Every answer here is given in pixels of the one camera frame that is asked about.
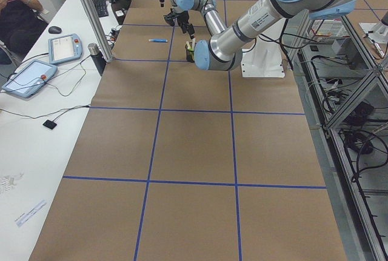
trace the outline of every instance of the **black keyboard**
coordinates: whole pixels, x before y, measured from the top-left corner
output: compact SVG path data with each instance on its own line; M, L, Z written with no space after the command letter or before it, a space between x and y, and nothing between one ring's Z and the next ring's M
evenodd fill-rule
M107 0L92 0L99 18L108 16Z

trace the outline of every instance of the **white table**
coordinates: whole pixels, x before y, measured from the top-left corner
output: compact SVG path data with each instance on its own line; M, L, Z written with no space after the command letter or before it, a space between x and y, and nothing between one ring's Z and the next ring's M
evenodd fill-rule
M100 18L106 34L118 25L110 6L108 11L109 17ZM52 35L47 28L26 58L48 52L47 40L56 36L79 35L84 49L80 60L89 55L89 43L98 43L80 0L66 0L51 25L61 27L62 33ZM48 56L38 59L49 61ZM58 74L71 69L77 62L60 65ZM63 97L49 86L43 87L28 101L1 93L0 108L39 116L89 104L101 77L90 58L82 65L87 74L70 96ZM83 74L84 70L78 66L50 83L67 94ZM30 257L87 112L86 108L69 111L56 121L58 126L54 130L49 130L42 123L46 119L53 120L58 114L33 120L0 111L0 192L5 176L22 174L12 189L0 193L0 260L23 261ZM47 204L18 227L15 220L42 200Z

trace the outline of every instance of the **blue pen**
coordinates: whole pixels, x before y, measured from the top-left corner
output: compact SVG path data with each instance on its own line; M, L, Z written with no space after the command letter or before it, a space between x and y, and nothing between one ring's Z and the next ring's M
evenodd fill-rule
M167 39L148 39L148 42L167 43Z

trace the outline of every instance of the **blue and white tablet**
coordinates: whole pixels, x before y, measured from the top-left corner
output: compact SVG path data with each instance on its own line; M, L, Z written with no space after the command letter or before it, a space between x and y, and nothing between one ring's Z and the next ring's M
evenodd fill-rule
M28 98L37 93L57 72L57 66L34 60L7 81L1 88L7 93Z
M81 58L82 43L77 34L48 40L48 58L51 64L61 64Z

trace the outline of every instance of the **black mouse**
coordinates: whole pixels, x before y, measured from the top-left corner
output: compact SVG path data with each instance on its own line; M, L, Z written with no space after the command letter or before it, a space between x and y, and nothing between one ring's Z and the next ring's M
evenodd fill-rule
M62 33L62 29L59 28L58 26L51 26L50 28L48 28L48 32L50 34L61 34Z

